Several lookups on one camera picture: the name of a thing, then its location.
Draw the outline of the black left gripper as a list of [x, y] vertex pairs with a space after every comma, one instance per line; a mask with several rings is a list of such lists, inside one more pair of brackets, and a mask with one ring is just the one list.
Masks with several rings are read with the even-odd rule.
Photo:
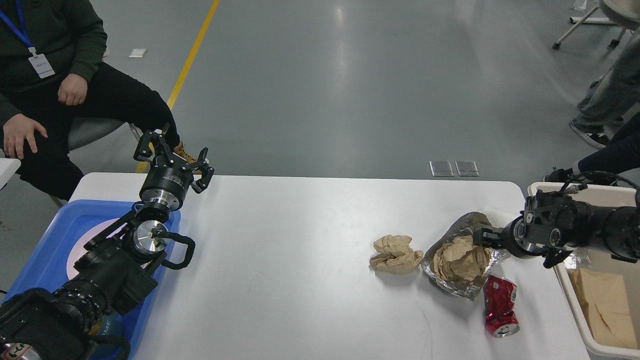
[[[149, 164], [139, 197], [144, 203], [156, 202], [168, 208], [182, 208], [189, 187], [197, 194], [206, 191], [215, 169], [207, 158], [208, 147], [202, 148], [195, 162], [186, 164], [187, 172], [167, 167], [176, 162], [173, 150], [166, 141], [169, 127], [167, 123], [162, 129], [148, 130], [138, 140], [133, 158], [139, 163]], [[200, 172], [200, 178], [194, 179], [197, 171]]]

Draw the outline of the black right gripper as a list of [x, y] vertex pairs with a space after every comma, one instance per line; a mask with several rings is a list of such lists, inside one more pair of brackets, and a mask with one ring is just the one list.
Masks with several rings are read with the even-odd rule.
[[541, 248], [524, 239], [525, 230], [523, 216], [515, 218], [505, 228], [477, 224], [473, 228], [472, 244], [483, 248], [505, 248], [520, 259], [541, 256]]

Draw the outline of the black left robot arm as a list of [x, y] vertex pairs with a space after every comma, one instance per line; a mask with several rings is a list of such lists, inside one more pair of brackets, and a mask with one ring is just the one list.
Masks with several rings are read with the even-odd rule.
[[98, 346], [119, 347], [126, 360], [131, 344], [116, 335], [92, 333], [108, 311], [121, 316], [144, 302], [158, 286], [156, 269], [178, 271], [194, 256], [195, 241], [166, 226], [182, 208], [189, 188], [205, 191], [215, 173], [203, 148], [189, 162], [166, 142], [166, 129], [149, 130], [134, 159], [150, 170], [131, 210], [85, 245], [78, 272], [54, 292], [31, 288], [1, 306], [3, 360], [88, 360]]

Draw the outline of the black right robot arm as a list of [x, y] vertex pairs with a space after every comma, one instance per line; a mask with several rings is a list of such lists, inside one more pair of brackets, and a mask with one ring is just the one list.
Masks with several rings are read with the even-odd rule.
[[519, 216], [503, 228], [478, 224], [472, 243], [505, 249], [519, 259], [541, 256], [544, 268], [564, 262], [577, 248], [610, 253], [613, 260], [639, 260], [639, 194], [633, 206], [596, 206], [573, 195], [589, 189], [589, 172], [563, 182], [558, 190], [537, 190], [526, 197]]

